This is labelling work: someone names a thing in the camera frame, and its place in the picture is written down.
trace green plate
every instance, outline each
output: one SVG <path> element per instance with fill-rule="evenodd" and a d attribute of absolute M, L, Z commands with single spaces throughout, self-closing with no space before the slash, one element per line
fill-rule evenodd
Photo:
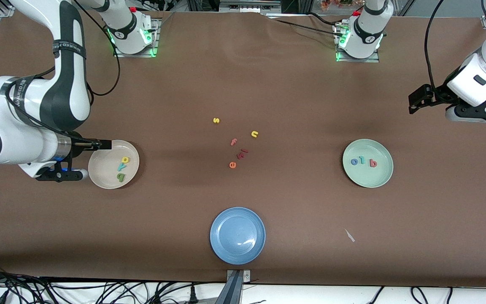
<path fill-rule="evenodd" d="M 356 140 L 345 149 L 343 167 L 354 183 L 376 188 L 387 183 L 393 175 L 393 158 L 379 142 Z"/>

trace cable connector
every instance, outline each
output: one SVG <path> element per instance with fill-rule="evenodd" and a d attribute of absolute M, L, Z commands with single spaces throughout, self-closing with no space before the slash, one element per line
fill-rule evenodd
<path fill-rule="evenodd" d="M 189 304 L 196 304 L 198 298 L 196 298 L 196 290 L 194 289 L 194 284 L 191 285 L 191 298 L 189 299 Z"/>

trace brown tabletop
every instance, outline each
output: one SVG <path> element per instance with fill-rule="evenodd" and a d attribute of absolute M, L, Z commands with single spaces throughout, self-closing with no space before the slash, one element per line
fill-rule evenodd
<path fill-rule="evenodd" d="M 119 85 L 96 98 L 78 129 L 135 144 L 137 178 L 104 190 L 0 166 L 0 266 L 57 277 L 223 280 L 235 266 L 211 250 L 210 227 L 222 210 L 245 206 L 264 221 L 267 241 L 240 268 L 261 282 L 486 285 L 486 124 L 447 121 L 445 106 L 408 114 L 408 95 L 428 83 L 427 21 L 393 18 L 381 62 L 359 64 L 336 62 L 327 35 L 262 15 L 175 14 L 158 57 L 122 58 Z M 102 92 L 116 61 L 100 30 L 84 24 L 87 78 Z M 478 19 L 437 19 L 429 40 L 437 82 L 484 38 Z M 0 75 L 45 71 L 51 41 L 19 12 L 3 19 Z M 383 187 L 359 187 L 343 171 L 344 148 L 359 138 L 393 156 Z M 240 148 L 249 154 L 232 170 Z M 75 167 L 86 168 L 89 155 Z"/>

